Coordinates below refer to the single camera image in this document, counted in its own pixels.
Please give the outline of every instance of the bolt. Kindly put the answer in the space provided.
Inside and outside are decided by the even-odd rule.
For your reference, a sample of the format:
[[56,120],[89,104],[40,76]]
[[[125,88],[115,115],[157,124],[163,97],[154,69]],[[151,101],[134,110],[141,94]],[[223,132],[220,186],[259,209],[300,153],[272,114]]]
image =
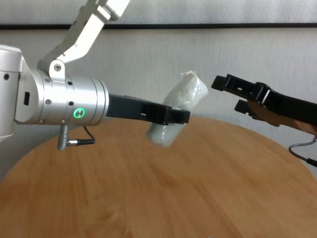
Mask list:
[[60,66],[60,64],[55,64],[54,65],[54,69],[56,70],[56,71],[60,71],[61,70],[61,66]]

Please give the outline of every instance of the cable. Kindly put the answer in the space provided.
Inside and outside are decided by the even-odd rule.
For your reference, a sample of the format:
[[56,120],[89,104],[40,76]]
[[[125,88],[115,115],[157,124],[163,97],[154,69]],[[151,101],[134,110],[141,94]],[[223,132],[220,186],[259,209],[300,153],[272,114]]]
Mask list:
[[294,144],[294,145],[289,146],[289,147],[288,147],[288,151],[289,151],[292,155],[294,155],[295,157],[297,157],[297,158],[299,158],[299,159],[305,161],[307,164],[310,164],[310,165],[313,165],[313,166],[317,167],[317,161],[316,161],[316,160],[312,160],[312,159],[310,159],[310,158],[305,158],[305,157],[303,157],[303,156],[301,156],[301,155],[299,155],[299,154],[296,154],[296,153],[292,150],[294,147],[312,145],[312,144],[316,143],[316,141],[317,141],[317,136],[314,136],[314,138],[313,138],[313,140],[312,140],[311,142],[300,143],[300,144]]
[[91,132],[88,130],[88,128],[86,126],[84,126],[84,129],[85,129],[86,133],[91,137],[91,139],[95,140],[95,137],[91,134]]
[[84,126],[86,133],[91,137],[91,139],[77,139],[77,145],[91,145],[95,143],[95,137],[91,134],[86,126]]

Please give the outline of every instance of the green indicator light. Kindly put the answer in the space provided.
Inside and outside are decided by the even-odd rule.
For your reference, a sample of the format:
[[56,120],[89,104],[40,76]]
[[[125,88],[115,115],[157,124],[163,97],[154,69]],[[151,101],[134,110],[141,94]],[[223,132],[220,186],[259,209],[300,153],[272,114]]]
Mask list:
[[82,118],[85,114],[86,114],[86,111],[83,108],[77,108],[74,111],[74,117],[77,119]]

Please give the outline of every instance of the wooden tabletop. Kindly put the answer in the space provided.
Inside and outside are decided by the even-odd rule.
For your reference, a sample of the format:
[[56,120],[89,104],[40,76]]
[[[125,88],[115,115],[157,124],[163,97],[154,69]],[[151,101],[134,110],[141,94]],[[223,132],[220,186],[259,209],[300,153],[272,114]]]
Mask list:
[[0,183],[0,237],[317,238],[316,180],[277,143],[191,118],[161,148],[148,126],[113,119],[95,145],[31,151]]

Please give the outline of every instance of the wrapped object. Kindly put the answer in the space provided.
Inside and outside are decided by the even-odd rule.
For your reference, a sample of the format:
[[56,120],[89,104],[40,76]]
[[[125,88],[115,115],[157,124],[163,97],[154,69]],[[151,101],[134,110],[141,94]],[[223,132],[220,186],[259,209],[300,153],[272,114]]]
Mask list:
[[[198,78],[197,72],[182,73],[183,80],[167,95],[163,104],[174,109],[192,111],[208,94],[207,86]],[[148,129],[149,140],[161,146],[169,146],[178,136],[185,124],[158,125],[152,123]]]

